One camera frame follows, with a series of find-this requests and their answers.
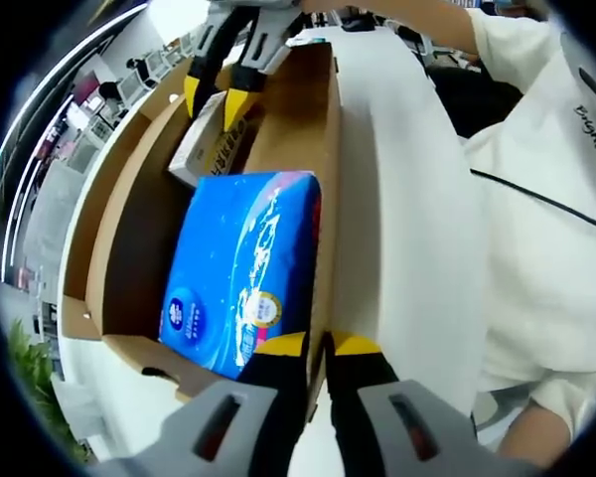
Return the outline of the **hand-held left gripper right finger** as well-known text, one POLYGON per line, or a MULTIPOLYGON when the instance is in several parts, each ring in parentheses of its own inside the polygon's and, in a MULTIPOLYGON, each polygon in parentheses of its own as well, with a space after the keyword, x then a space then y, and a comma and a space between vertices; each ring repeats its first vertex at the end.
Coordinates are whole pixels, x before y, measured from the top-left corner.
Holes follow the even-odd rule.
POLYGON ((323 339, 331 421, 348 476, 535 476, 481 445, 472 420, 422 384, 398 378, 373 341, 323 339))

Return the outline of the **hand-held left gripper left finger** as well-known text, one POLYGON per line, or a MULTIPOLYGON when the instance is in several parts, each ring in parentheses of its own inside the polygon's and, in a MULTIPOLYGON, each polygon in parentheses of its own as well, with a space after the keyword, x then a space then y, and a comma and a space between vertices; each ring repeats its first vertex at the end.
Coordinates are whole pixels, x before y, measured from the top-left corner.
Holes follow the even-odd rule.
POLYGON ((91 476, 285 476, 308 406, 309 336, 258 345, 238 379, 207 387, 169 416, 158 439, 91 476))

